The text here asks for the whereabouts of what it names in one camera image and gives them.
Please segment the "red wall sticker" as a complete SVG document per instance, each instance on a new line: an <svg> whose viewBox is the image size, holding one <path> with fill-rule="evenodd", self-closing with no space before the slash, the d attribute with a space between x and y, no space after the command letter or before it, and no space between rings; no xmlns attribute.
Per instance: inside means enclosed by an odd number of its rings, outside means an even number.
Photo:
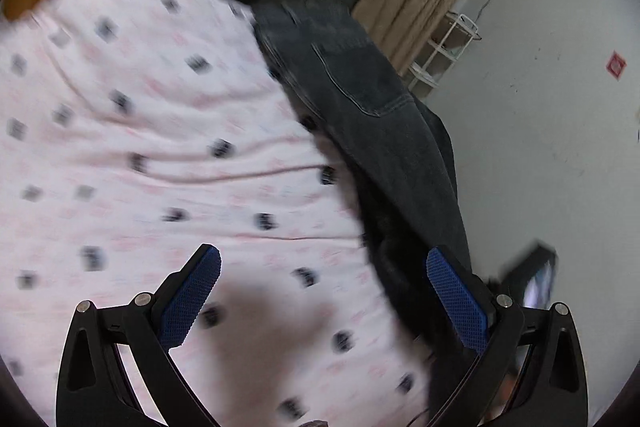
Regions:
<svg viewBox="0 0 640 427"><path fill-rule="evenodd" d="M605 69L613 78L619 80L620 77L622 77L626 66L627 61L619 53L614 51L608 59Z"/></svg>

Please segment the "white storage shelf rack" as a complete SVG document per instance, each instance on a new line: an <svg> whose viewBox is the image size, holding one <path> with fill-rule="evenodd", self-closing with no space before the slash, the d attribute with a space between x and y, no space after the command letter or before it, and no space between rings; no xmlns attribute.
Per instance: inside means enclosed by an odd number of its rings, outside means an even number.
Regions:
<svg viewBox="0 0 640 427"><path fill-rule="evenodd" d="M410 92L425 98L439 88L442 78L459 62L474 41L482 40L475 20L448 11L412 61L404 80Z"/></svg>

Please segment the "pink cat-print duvet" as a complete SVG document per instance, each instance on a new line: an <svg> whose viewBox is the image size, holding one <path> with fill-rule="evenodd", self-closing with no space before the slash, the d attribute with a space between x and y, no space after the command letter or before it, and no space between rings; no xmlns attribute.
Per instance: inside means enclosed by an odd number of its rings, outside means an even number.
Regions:
<svg viewBox="0 0 640 427"><path fill-rule="evenodd" d="M416 426L427 354L364 246L352 176L229 0L44 0L1 28L1 355L47 423L82 300L202 244L218 283L171 355L225 426Z"/></svg>

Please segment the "dark grey denim jeans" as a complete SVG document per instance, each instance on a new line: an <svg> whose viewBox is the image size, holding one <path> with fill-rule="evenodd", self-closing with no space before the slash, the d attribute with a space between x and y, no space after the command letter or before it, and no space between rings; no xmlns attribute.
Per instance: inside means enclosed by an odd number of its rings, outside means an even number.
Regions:
<svg viewBox="0 0 640 427"><path fill-rule="evenodd" d="M253 13L269 68L354 178L375 272L401 323L433 352L428 403L438 410L469 367L426 275L437 246L471 265L449 133L344 6L265 3Z"/></svg>

